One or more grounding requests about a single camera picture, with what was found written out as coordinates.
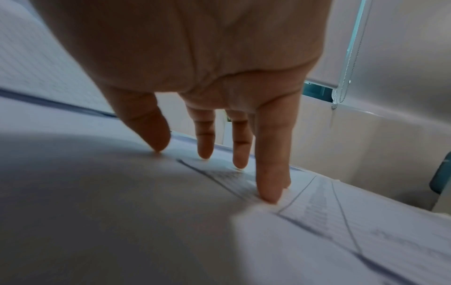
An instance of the skin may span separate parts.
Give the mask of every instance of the skin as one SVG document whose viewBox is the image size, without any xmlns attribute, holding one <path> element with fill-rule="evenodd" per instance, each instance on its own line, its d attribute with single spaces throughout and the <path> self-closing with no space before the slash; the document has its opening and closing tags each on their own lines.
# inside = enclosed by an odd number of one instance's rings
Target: skin
<svg viewBox="0 0 451 285">
<path fill-rule="evenodd" d="M 53 34 L 118 117 L 155 151 L 171 138 L 155 92 L 178 92 L 198 153 L 213 152 L 215 109 L 233 123 L 233 163 L 253 135 L 257 187 L 275 203 L 290 184 L 291 134 L 307 73 L 321 56 L 331 0 L 34 0 Z"/>
</svg>

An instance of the blue edge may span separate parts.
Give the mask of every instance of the blue edge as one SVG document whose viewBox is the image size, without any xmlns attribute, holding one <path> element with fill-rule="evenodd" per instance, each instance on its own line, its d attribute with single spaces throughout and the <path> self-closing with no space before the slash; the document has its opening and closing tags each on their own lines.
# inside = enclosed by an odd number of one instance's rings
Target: blue edge
<svg viewBox="0 0 451 285">
<path fill-rule="evenodd" d="M 35 96 L 31 96 L 31 95 L 27 95 L 27 94 L 22 94 L 22 93 L 17 93 L 14 91 L 9 91 L 9 90 L 5 90 L 5 89 L 1 89 L 0 88 L 0 97 L 3 98 L 8 98 L 8 99 L 12 99 L 12 100 L 17 100 L 17 101 L 21 101 L 21 102 L 26 102 L 26 103 L 30 103 L 30 104 L 34 104 L 34 105 L 39 105 L 39 106 L 43 106 L 43 107 L 48 107 L 48 108 L 55 108 L 55 109 L 59 109 L 59 110 L 65 110 L 65 111 L 69 111 L 69 112 L 73 112 L 73 113 L 79 113 L 79 114 L 84 114 L 84 115 L 89 115 L 89 116 L 97 116 L 97 117 L 105 117 L 105 118 L 111 118 L 111 119 L 117 119 L 117 116 L 114 113 L 109 113 L 109 112 L 103 112 L 103 111 L 99 111 L 99 110 L 94 110 L 94 109 L 90 109 L 90 108 L 84 108 L 84 107 L 79 107 L 79 106 L 75 106 L 75 105 L 71 105 L 71 104 L 66 104 L 66 103 L 61 103 L 61 102 L 57 102 L 57 101 L 53 101 L 53 100 L 48 100 L 48 99 L 44 99 L 44 98 L 40 98 L 40 97 L 35 97 Z M 190 138 L 190 137 L 185 137 L 185 136 L 180 136 L 180 135 L 176 135 L 176 134 L 172 134 L 173 137 L 176 137 L 178 140 L 182 140 L 182 141 L 187 141 L 187 142 L 196 142 L 195 138 Z M 215 145 L 216 149 L 222 150 L 222 151 L 226 151 L 226 152 L 232 152 L 233 150 L 230 147 L 227 146 L 222 146 L 222 145 Z M 290 166 L 290 169 L 292 170 L 297 170 L 297 171 L 303 171 L 302 169 L 299 168 L 295 168 Z M 283 216 L 280 216 L 281 218 L 287 220 L 288 222 L 294 223 L 297 226 L 301 226 L 301 228 L 321 237 L 321 238 L 326 238 L 322 233 L 319 233 L 315 230 L 313 230 L 312 228 L 303 225 L 303 224 L 299 224 L 299 222 L 297 221 L 293 221 L 291 219 L 287 219 Z M 340 247 L 342 247 L 343 249 L 349 251 L 350 253 L 354 254 L 358 259 L 360 259 L 369 269 L 374 270 L 376 272 L 378 272 L 379 274 L 383 274 L 389 278 L 391 278 L 392 280 L 396 280 L 399 284 L 404 284 L 404 285 L 416 285 L 414 282 L 406 279 L 405 277 L 385 268 L 384 266 L 381 266 L 371 260 L 369 260 L 368 258 L 364 257 L 362 254 L 357 254 L 355 252 L 352 252 L 346 248 L 344 248 L 341 245 L 338 245 Z"/>
</svg>

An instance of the human hand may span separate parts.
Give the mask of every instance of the human hand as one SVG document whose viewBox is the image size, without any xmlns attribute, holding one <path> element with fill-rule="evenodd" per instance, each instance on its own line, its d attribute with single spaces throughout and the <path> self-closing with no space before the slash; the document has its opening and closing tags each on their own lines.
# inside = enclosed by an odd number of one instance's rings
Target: human hand
<svg viewBox="0 0 451 285">
<path fill-rule="evenodd" d="M 33 0 L 118 117 L 154 150 L 171 134 L 155 92 L 178 92 L 209 158 L 215 109 L 233 124 L 233 163 L 256 137 L 257 187 L 277 202 L 290 184 L 291 133 L 320 57 L 331 0 Z"/>
</svg>

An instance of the hand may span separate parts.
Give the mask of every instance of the hand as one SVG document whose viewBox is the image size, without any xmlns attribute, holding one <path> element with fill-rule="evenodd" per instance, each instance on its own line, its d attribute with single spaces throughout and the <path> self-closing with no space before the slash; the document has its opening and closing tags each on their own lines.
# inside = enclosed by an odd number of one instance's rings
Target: hand
<svg viewBox="0 0 451 285">
<path fill-rule="evenodd" d="M 257 187 L 276 202 L 290 184 L 291 133 L 320 57 L 331 0 L 34 0 L 54 35 L 118 117 L 154 150 L 170 131 L 154 92 L 178 92 L 209 158 L 215 109 L 233 124 L 233 162 L 256 137 Z"/>
</svg>

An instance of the teal object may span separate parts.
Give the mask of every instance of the teal object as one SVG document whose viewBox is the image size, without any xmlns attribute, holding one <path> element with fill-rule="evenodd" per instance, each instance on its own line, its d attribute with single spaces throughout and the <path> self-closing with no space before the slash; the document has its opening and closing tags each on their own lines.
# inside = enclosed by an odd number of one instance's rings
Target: teal object
<svg viewBox="0 0 451 285">
<path fill-rule="evenodd" d="M 434 177 L 429 183 L 429 187 L 435 193 L 441 194 L 446 184 L 451 178 L 451 152 L 443 160 L 440 167 L 437 169 Z"/>
</svg>

